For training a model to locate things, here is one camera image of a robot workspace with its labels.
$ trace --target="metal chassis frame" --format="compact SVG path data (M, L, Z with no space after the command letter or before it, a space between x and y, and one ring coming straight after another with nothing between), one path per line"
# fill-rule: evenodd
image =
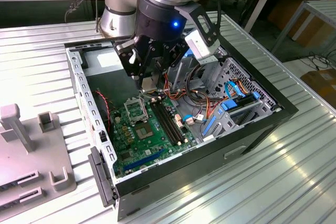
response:
M272 47L271 54L275 53L275 51L278 49L278 47L280 46L280 44L282 43L282 41L284 40L284 38L286 37L286 35L289 33L289 31L291 30L291 28L293 27L293 25L295 24L295 22L298 20L298 18L301 16L301 14L305 10L309 11L310 15L303 22L303 24L299 28L299 30L294 34L294 36L292 38L293 40L297 40L297 38L301 35L301 33L303 32L303 30L311 22L311 20L314 18L314 16L320 18L321 20L323 20L324 22L326 22L327 24L331 25L332 27L334 27L336 29L336 19L333 19L331 17L326 16L324 13L320 12L318 9L314 8L313 6L311 6L309 4L310 2L311 1L303 1L300 4L299 8L296 10L296 12L294 13L294 15L288 21L287 25L285 26L285 28L282 30L282 32L280 33L279 37L277 38L274 46ZM326 46L326 50L330 49L334 44L335 44L334 40L331 40L331 42L329 43L329 45Z
M241 67L282 107L282 110L222 138L209 140L200 146L202 148L195 148L169 162L154 166L138 176L112 185L111 190L116 190L119 197L114 204L115 208L118 209L118 220L250 152L298 111L226 39L222 36L218 39L221 46L228 52L229 57L239 62ZM89 43L95 44L107 40L109 39L95 40ZM66 44L65 46L74 47L85 43L83 41Z

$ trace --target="open pc chassis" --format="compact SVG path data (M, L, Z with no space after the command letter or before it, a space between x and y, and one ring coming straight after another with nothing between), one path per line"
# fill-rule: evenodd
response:
M223 86L221 88L220 83L224 84L235 78L242 82L249 92L250 98L254 96L251 98L255 99L253 104L258 103L259 105L248 105L253 109L249 113L240 114L239 120L222 115L225 108L230 109L229 106L232 104L226 103L228 107L225 104L217 106L213 116L207 122L193 125L184 123L183 127L187 129L186 134L183 134L177 127L178 131L183 134L178 145L175 140L175 148L181 146L180 152L174 152L171 155L167 153L164 159L160 159L167 144L170 144L167 142L164 147L151 149L152 152L149 149L145 150L146 155L151 154L149 156L150 162L146 165L143 165L143 161L147 161L144 158L140 163L136 162L136 169L133 163L131 166L127 165L124 166L124 169L117 170L113 165L118 162L118 158L120 159L120 153L113 146L113 139L123 137L123 134L129 135L128 131L133 136L135 129L130 128L137 126L137 120L140 120L140 123L149 122L151 115L138 115L139 118L132 122L131 118L127 118L127 114L130 114L129 111L124 116L126 119L123 118L124 114L118 112L117 116L113 116L113 111L111 111L109 123L114 125L115 131L113 128L111 131L107 131L107 113L102 109L106 101L95 95L97 90L111 98L111 105L121 108L123 113L125 113L124 109L127 110L129 103L139 103L140 108L144 106L141 110L148 112L148 114L154 112L153 105L163 103L166 109L170 108L168 117L172 114L172 109L177 111L174 114L178 113L181 118L192 114L192 107L184 99L177 101L168 98L162 101L154 99L155 102L151 99L143 102L137 99L139 91L135 88L134 80L126 75L112 45L112 42L118 39L124 38L65 45L73 88L91 140L91 146L93 146L89 161L103 205L105 207L112 205L116 208L118 221L250 152L297 112L296 107L221 36L219 38L221 47L215 54L216 58L213 58L213 62L210 60L206 64L200 78L195 77L191 81L192 89L204 90L212 97L225 97L225 89ZM113 59L113 62L106 63L104 60L107 58ZM186 55L179 65L169 69L167 76L173 91L184 87L186 76L196 64L197 61L194 57ZM174 114L169 121L175 122ZM126 121L129 123L128 127L124 123L124 126L120 125L118 128L120 117L122 118L121 123ZM157 120L160 126L163 126L159 118ZM159 128L164 127L159 127L159 123L155 121L151 127L156 127L160 131ZM122 155L124 158L128 158L131 156L129 153L134 155L135 149L132 149L133 152L126 151L126 157L125 153Z

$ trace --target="grooved metal surface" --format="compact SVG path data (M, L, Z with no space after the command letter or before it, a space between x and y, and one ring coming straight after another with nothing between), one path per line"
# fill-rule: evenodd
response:
M303 7L336 29L336 1L307 1Z
M209 13L213 21L216 13ZM88 163L90 150L71 87L63 44L101 38L94 23L0 30L0 104L22 118L57 113L78 187L3 223L113 223ZM181 188L121 223L334 223L335 111L227 16L222 35L299 112L254 151Z

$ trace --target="cardboard box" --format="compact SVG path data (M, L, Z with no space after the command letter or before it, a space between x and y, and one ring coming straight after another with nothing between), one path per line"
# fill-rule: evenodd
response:
M336 70L312 71L301 76L309 87L336 108Z

